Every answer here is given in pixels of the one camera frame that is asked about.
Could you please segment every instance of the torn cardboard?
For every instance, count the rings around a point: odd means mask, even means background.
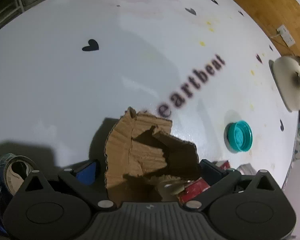
[[[172,121],[129,107],[109,133],[105,145],[109,199],[150,202],[162,198],[150,178],[175,180],[200,177],[195,144],[170,135]]]

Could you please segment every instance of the electrical cord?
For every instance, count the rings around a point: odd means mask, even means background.
[[[271,36],[271,37],[269,37],[270,39],[272,39],[272,38],[275,38],[275,37],[278,37],[278,36],[280,36],[281,34],[280,33],[278,33],[277,35],[275,35],[275,36]]]
[[[282,43],[280,43],[280,42],[278,42],[278,41],[276,41],[276,40],[273,40],[273,41],[275,41],[276,43],[280,44],[281,46],[284,46],[287,50],[289,50],[289,51],[295,56],[294,52],[293,52],[291,49],[289,49],[288,46],[285,46],[285,45],[283,45]]]

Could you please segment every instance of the wooden panel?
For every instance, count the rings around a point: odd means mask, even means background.
[[[300,55],[300,5],[296,0],[234,0],[242,7],[270,37],[284,24],[296,44],[290,48],[278,36],[273,44],[281,55]]]

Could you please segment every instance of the blue plastic piece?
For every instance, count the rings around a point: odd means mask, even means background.
[[[228,141],[236,152],[247,152],[252,146],[252,131],[245,121],[233,123],[228,130]]]
[[[89,186],[96,180],[96,172],[97,164],[93,162],[83,170],[79,171],[75,177],[84,185]]]

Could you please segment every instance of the floor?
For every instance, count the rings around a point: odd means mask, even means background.
[[[279,36],[273,44],[281,55],[300,55],[300,5],[296,0],[234,0],[270,37],[284,24],[296,44],[288,48]]]

